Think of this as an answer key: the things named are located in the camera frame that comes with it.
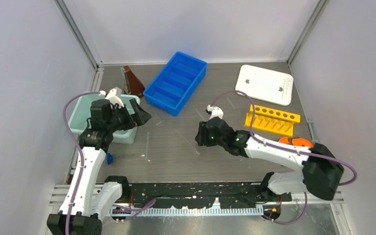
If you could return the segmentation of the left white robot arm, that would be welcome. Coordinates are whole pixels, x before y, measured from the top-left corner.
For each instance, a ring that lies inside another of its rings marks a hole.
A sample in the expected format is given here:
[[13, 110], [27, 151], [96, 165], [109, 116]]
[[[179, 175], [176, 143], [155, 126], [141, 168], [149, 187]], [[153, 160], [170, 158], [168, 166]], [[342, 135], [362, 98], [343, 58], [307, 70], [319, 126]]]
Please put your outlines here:
[[76, 140], [78, 170], [58, 213], [50, 214], [47, 227], [54, 235], [99, 235], [111, 206], [126, 202], [131, 195], [127, 178], [113, 176], [94, 196], [96, 178], [105, 160], [114, 132], [146, 124], [151, 115], [134, 98], [123, 106], [108, 99], [92, 102], [86, 128]]

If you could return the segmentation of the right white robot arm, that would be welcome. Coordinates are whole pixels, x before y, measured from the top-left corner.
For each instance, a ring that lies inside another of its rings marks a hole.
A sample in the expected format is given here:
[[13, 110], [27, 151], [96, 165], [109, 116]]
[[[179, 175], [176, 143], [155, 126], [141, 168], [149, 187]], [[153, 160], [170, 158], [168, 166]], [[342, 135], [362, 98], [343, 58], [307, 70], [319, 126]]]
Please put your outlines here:
[[266, 201], [293, 192], [309, 192], [331, 201], [344, 172], [342, 163], [329, 151], [321, 153], [327, 149], [321, 144], [310, 148], [268, 140], [249, 131], [235, 131], [219, 117], [199, 122], [195, 141], [199, 146], [218, 145], [233, 156], [262, 159], [290, 168], [291, 172], [265, 175], [260, 195]]

